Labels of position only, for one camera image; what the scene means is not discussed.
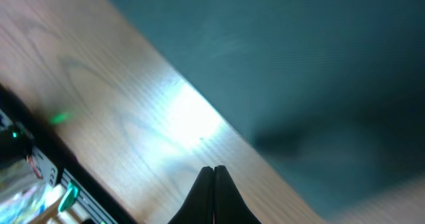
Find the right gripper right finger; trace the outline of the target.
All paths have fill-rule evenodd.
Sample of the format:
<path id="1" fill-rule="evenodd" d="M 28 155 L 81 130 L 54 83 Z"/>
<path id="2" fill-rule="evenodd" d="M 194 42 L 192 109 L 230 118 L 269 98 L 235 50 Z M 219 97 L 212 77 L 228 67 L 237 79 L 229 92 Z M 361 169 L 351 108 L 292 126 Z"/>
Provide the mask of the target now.
<path id="1" fill-rule="evenodd" d="M 245 204 L 225 166 L 214 168 L 214 222 L 216 224 L 260 224 Z"/>

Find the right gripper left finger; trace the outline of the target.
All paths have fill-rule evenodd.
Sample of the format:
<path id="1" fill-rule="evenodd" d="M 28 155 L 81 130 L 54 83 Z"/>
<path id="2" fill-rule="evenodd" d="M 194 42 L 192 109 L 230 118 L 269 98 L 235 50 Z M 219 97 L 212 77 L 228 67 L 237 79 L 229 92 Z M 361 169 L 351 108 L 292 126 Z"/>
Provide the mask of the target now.
<path id="1" fill-rule="evenodd" d="M 206 166 L 200 170 L 182 206 L 169 224 L 213 224 L 213 192 L 214 171 Z"/>

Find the dark green gift box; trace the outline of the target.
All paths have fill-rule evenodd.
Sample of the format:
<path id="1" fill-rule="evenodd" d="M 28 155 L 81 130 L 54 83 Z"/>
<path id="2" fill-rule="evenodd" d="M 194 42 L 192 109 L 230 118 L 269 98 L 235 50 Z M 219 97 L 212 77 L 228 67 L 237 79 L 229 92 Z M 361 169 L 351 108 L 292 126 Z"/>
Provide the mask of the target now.
<path id="1" fill-rule="evenodd" d="M 424 174 L 424 0 L 109 0 L 320 216 Z"/>

